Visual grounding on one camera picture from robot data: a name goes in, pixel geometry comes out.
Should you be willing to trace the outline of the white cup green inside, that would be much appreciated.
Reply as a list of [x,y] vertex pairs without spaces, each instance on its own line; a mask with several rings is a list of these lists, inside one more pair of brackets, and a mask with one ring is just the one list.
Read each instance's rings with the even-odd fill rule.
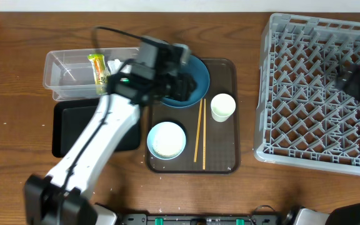
[[235,110],[236,101],[229,94],[217,94],[211,100],[211,114],[216,122],[226,121]]

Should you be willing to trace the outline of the white napkin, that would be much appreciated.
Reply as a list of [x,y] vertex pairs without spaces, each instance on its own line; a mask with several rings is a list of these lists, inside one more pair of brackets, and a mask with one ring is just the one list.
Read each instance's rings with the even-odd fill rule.
[[110,60],[107,62],[111,74],[116,74],[118,69],[122,66],[122,61],[119,59]]

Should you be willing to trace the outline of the green orange snack wrapper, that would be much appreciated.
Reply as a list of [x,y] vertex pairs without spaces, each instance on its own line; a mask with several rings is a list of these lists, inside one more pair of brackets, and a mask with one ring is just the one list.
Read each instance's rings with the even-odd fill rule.
[[87,56],[91,62],[96,93],[104,94],[106,92],[107,78],[110,76],[109,69],[106,67],[103,54],[90,54]]

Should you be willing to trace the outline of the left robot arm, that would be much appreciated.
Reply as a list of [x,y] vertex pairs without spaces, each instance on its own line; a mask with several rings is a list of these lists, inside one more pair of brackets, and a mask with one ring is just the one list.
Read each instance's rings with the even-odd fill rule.
[[115,224],[112,210],[91,204],[103,168],[125,134],[139,121],[141,108],[171,98],[186,101],[196,88],[193,78],[180,72],[191,55],[185,44],[141,38],[138,55],[108,76],[106,93],[77,141],[41,178],[24,185],[28,224]]

